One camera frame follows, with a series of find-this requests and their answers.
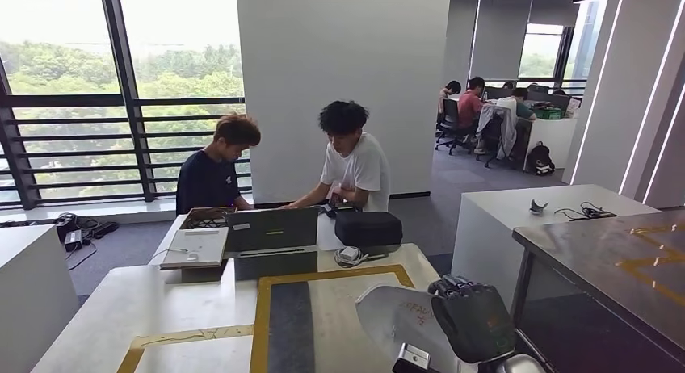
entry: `green foliage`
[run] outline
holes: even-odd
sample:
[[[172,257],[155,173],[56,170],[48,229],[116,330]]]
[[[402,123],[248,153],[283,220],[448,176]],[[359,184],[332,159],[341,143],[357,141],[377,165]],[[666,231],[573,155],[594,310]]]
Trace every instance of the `green foliage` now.
[[[0,42],[0,56],[5,62],[10,86],[14,94],[84,94],[119,93],[116,68],[110,53],[100,54],[55,44]],[[240,50],[208,46],[202,52],[191,50],[167,51],[134,60],[137,87],[142,98],[178,97],[242,97],[242,65]],[[183,107],[144,107],[143,116],[223,115],[232,111],[243,113],[244,105],[211,105]],[[18,119],[60,118],[126,118],[123,108],[32,108],[16,109]],[[155,121],[145,124],[146,132],[211,131],[214,120]],[[22,125],[24,136],[121,134],[130,135],[128,122]],[[150,148],[206,145],[211,136],[159,137],[149,139]],[[26,142],[29,152],[99,151],[132,149],[130,137],[101,140],[62,140]],[[154,163],[184,161],[191,153],[155,153]],[[132,154],[92,157],[32,158],[32,167],[73,167],[134,165]],[[249,164],[239,164],[238,172],[249,172]],[[175,178],[179,168],[155,169],[155,178]],[[38,183],[97,182],[119,179],[138,179],[137,170],[102,170],[85,173],[37,174]],[[158,184],[160,191],[174,191],[175,182]],[[140,185],[89,186],[41,191],[44,198],[62,198],[105,194],[141,193]]]

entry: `person sitting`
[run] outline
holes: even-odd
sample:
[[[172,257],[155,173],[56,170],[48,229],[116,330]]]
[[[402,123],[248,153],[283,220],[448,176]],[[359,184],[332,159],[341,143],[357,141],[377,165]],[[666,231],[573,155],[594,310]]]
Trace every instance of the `person sitting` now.
[[[537,119],[535,113],[524,103],[528,99],[528,90],[526,88],[516,88],[511,96],[504,97],[497,100],[498,107],[509,108],[511,113],[515,113],[517,117],[525,120]]]
[[[257,124],[246,115],[219,119],[212,142],[181,166],[176,214],[186,214],[194,207],[252,209],[238,191],[235,161],[244,149],[258,145],[261,139]]]
[[[459,110],[459,119],[457,119],[456,127],[459,129],[470,129],[474,127],[474,120],[478,117],[483,109],[483,102],[481,101],[481,94],[485,89],[485,80],[480,77],[474,77],[469,80],[469,88],[464,94],[459,97],[457,108]]]
[[[438,118],[445,112],[443,100],[447,100],[450,94],[457,94],[461,92],[461,84],[456,81],[450,81],[443,89],[440,90],[440,100],[438,101]]]
[[[363,127],[367,110],[350,101],[334,101],[319,114],[328,135],[326,159],[319,183],[307,195],[282,208],[315,205],[331,194],[331,203],[346,200],[365,212],[386,212],[390,198],[390,168],[378,140]]]

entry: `open laptop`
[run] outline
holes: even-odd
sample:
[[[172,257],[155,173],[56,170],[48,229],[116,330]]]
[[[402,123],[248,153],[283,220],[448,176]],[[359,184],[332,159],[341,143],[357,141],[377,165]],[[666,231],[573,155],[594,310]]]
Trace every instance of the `open laptop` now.
[[[315,250],[318,214],[318,207],[230,214],[225,252],[244,257]]]

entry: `white shirt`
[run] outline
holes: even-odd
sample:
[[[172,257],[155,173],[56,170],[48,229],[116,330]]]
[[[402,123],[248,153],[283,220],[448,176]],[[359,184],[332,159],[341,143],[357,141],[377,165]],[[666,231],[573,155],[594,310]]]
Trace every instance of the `white shirt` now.
[[[321,183],[368,191],[365,212],[387,212],[390,199],[390,166],[378,140],[362,133],[347,157],[342,157],[329,143],[321,173]]]

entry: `led light strip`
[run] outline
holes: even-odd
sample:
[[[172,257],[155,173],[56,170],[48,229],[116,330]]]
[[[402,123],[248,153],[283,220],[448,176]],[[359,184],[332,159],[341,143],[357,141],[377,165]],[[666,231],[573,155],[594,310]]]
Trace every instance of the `led light strip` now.
[[[668,37],[668,42],[666,43],[666,49],[664,50],[664,55],[662,57],[662,63],[659,65],[659,71],[657,72],[657,79],[654,80],[654,85],[652,86],[652,93],[649,94],[649,100],[647,101],[647,108],[645,109],[645,115],[642,116],[642,123],[640,123],[640,130],[637,131],[637,137],[635,138],[635,145],[632,147],[632,152],[630,153],[630,159],[628,159],[628,166],[625,168],[625,173],[623,175],[623,180],[621,181],[621,186],[619,188],[619,194],[623,194],[623,189],[625,188],[625,182],[628,179],[628,172],[630,171],[630,166],[632,165],[632,160],[635,157],[635,151],[637,150],[637,145],[640,144],[640,136],[642,136],[642,130],[647,122],[647,115],[649,110],[652,109],[652,103],[654,101],[654,96],[657,93],[657,88],[659,82],[662,79],[662,73],[664,66],[666,65],[666,59],[668,58],[668,53],[670,52],[670,46],[673,44],[673,38],[675,37],[675,31],[678,29],[680,23],[680,15],[683,14],[683,4],[685,0],[680,0],[680,6],[678,7],[678,14],[675,15],[675,21],[673,26],[670,28],[670,36]]]
[[[602,66],[599,68],[599,77],[597,78],[597,88],[595,88],[595,95],[592,97],[592,103],[590,104],[590,113],[587,115],[587,122],[585,123],[585,130],[582,132],[582,139],[580,141],[580,149],[578,149],[578,157],[576,157],[576,164],[574,166],[574,173],[571,175],[570,184],[573,185],[576,179],[576,174],[578,173],[578,164],[580,163],[580,156],[582,155],[582,149],[585,147],[585,139],[587,138],[587,130],[590,127],[590,121],[592,120],[592,114],[595,111],[595,104],[597,103],[597,93],[599,92],[599,87],[602,85],[602,77],[604,76],[604,66],[607,65],[607,57],[609,55],[609,50],[611,49],[611,42],[614,39],[614,30],[616,29],[616,22],[619,20],[619,14],[621,6],[623,5],[623,0],[619,0],[618,6],[616,6],[616,15],[614,15],[614,21],[611,23],[611,30],[609,31],[609,40],[607,42],[607,48],[604,50],[604,58],[602,59]]]
[[[673,117],[670,119],[670,124],[668,125],[668,131],[666,132],[666,139],[664,139],[664,144],[662,150],[659,152],[659,157],[657,158],[657,165],[654,167],[654,172],[652,173],[652,178],[649,179],[649,185],[647,185],[647,191],[645,192],[645,197],[642,199],[642,203],[647,202],[647,197],[649,196],[649,191],[652,190],[652,183],[654,183],[654,177],[657,176],[657,171],[659,170],[659,164],[662,162],[662,157],[664,150],[666,150],[666,145],[668,145],[668,138],[670,137],[670,132],[673,130],[673,124],[675,123],[675,118],[678,117],[678,112],[680,112],[680,105],[683,104],[683,98],[685,98],[685,85],[680,90],[680,98],[678,99],[678,104],[675,106],[675,112],[673,112]]]

